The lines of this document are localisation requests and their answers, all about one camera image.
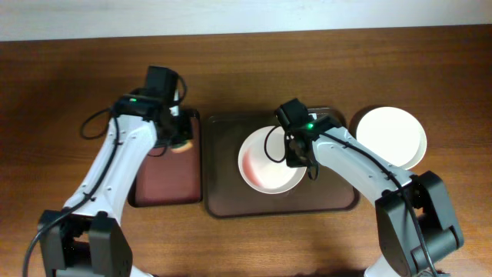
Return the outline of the green and orange sponge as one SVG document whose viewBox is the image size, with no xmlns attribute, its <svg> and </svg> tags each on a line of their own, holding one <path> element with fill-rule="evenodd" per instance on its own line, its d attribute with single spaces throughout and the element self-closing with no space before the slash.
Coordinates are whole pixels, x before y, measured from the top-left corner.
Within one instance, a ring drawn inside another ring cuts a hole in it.
<svg viewBox="0 0 492 277">
<path fill-rule="evenodd" d="M 171 151 L 173 153 L 182 153 L 192 148 L 193 148 L 193 142 L 191 140 L 187 140 L 180 145 L 173 145 L 171 147 Z"/>
</svg>

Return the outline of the white plate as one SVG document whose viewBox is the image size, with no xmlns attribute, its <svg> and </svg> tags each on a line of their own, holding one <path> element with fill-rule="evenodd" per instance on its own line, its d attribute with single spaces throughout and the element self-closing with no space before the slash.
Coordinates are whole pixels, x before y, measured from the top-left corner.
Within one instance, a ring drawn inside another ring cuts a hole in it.
<svg viewBox="0 0 492 277">
<path fill-rule="evenodd" d="M 293 189 L 304 177 L 305 167 L 290 168 L 286 161 L 272 162 L 284 157 L 284 131 L 273 125 L 252 132 L 242 143 L 238 153 L 238 169 L 243 180 L 254 190 L 274 195 Z"/>
<path fill-rule="evenodd" d="M 353 124 L 355 138 L 392 165 L 409 170 L 427 151 L 422 124 L 409 112 L 396 107 L 372 108 Z"/>
</svg>

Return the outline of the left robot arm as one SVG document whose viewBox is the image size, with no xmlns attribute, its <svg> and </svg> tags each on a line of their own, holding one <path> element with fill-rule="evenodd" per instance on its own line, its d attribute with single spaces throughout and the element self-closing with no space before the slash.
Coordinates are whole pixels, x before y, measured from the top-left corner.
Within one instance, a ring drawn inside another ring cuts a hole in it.
<svg viewBox="0 0 492 277">
<path fill-rule="evenodd" d="M 151 65 L 145 83 L 105 108 L 104 143 L 84 180 L 60 210 L 45 210 L 25 253 L 22 274 L 40 246 L 47 276 L 144 276 L 121 230 L 122 212 L 151 150 L 180 148 L 191 123 L 179 105 L 188 87 L 176 71 Z"/>
</svg>

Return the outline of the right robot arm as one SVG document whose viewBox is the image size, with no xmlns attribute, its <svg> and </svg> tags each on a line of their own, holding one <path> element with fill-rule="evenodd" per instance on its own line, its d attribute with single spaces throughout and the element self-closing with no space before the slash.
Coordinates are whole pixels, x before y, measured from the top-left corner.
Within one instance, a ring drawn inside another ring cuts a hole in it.
<svg viewBox="0 0 492 277">
<path fill-rule="evenodd" d="M 294 98 L 274 112 L 284 130 L 282 162 L 305 167 L 315 180 L 321 167 L 337 173 L 375 208 L 381 257 L 365 276 L 442 276 L 435 264 L 464 245 L 444 181 L 397 167 L 358 142 L 331 115 L 314 118 Z"/>
</svg>

